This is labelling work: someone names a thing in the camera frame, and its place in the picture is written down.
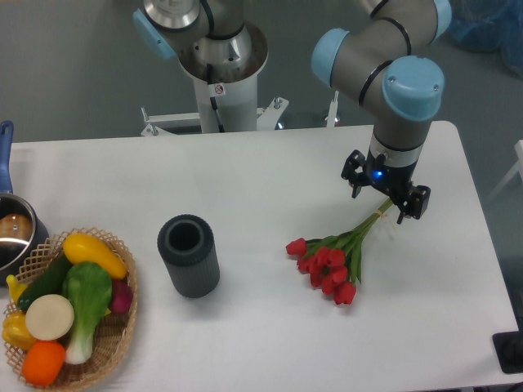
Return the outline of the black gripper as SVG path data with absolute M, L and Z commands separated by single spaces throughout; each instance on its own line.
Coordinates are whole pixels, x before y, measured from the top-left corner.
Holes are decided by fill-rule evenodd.
M 361 189 L 371 186 L 391 198 L 399 199 L 400 210 L 397 224 L 404 219 L 419 220 L 428 208 L 431 189 L 425 185 L 414 185 L 413 171 L 418 163 L 418 151 L 370 148 L 367 160 L 355 149 L 346 159 L 341 177 L 352 188 L 356 198 Z

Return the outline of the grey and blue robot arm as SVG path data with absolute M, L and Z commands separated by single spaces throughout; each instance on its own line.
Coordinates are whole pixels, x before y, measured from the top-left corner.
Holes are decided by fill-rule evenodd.
M 342 177 L 354 194 L 370 186 L 387 195 L 401 217 L 418 219 L 431 191 L 412 182 L 445 78 L 415 52 L 449 26 L 446 1 L 367 1 L 371 24 L 358 33 L 331 29 L 311 56 L 314 75 L 376 119 L 369 151 L 353 152 Z M 202 131 L 257 129 L 257 76 L 266 38 L 245 19 L 241 1 L 145 1 L 132 17 L 150 50 L 177 58 L 193 79 Z

